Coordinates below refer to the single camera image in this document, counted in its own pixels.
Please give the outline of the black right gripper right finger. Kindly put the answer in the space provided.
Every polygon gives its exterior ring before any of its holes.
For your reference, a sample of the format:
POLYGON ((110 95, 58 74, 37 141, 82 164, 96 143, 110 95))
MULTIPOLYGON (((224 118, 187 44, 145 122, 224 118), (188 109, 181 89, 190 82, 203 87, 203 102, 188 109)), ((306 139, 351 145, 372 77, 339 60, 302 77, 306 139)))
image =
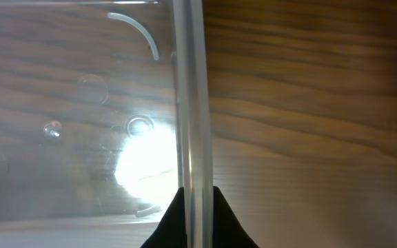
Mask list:
POLYGON ((259 248, 243 229, 217 186, 213 186, 213 197, 212 247, 259 248))

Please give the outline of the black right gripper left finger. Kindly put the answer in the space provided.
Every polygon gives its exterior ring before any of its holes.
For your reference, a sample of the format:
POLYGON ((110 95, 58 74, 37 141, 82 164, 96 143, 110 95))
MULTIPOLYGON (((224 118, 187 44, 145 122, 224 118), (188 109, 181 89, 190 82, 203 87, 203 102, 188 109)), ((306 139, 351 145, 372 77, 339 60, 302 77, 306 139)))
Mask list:
POLYGON ((178 189, 157 228, 141 248, 187 248, 183 187, 178 189))

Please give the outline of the clear plastic storage container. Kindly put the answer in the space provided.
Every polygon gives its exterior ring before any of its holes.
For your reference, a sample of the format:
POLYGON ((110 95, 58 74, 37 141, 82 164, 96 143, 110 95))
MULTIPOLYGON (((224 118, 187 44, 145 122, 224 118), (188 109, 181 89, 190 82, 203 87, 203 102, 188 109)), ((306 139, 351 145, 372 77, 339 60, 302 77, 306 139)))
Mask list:
POLYGON ((0 247, 212 246, 201 1, 0 1, 0 247))

